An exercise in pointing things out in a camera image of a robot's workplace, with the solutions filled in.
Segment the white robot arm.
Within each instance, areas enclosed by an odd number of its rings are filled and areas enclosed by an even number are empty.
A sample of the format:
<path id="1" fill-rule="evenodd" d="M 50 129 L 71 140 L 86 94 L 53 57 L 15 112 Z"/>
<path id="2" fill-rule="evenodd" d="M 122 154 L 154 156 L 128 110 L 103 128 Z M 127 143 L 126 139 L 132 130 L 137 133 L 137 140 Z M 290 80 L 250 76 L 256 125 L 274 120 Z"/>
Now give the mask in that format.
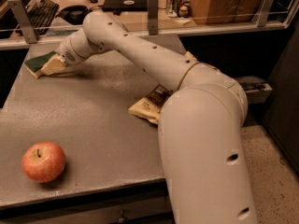
<path id="1" fill-rule="evenodd" d="M 130 34 L 101 11 L 66 38 L 45 75 L 116 50 L 171 91 L 159 117 L 164 176 L 176 224 L 259 224 L 241 141 L 247 96 L 217 69 Z"/>

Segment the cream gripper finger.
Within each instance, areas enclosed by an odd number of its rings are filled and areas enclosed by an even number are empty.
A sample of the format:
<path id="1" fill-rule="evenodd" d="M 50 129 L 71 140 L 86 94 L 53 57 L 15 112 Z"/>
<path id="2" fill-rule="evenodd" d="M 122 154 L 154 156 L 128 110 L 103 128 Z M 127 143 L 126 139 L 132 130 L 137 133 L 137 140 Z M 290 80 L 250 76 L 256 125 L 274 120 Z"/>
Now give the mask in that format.
<path id="1" fill-rule="evenodd" d="M 41 68 L 41 73 L 51 76 L 62 73 L 67 67 L 67 62 L 59 54 L 54 54 Z"/>

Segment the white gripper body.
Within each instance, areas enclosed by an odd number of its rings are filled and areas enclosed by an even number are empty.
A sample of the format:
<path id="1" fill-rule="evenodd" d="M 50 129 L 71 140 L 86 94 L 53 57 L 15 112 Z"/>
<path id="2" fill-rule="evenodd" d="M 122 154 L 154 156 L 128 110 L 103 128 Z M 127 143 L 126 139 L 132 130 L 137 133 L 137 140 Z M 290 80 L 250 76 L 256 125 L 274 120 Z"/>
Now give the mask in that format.
<path id="1" fill-rule="evenodd" d="M 77 30 L 62 41 L 56 52 L 68 65 L 83 63 L 95 54 L 107 52 L 104 45 L 91 42 L 82 29 Z"/>

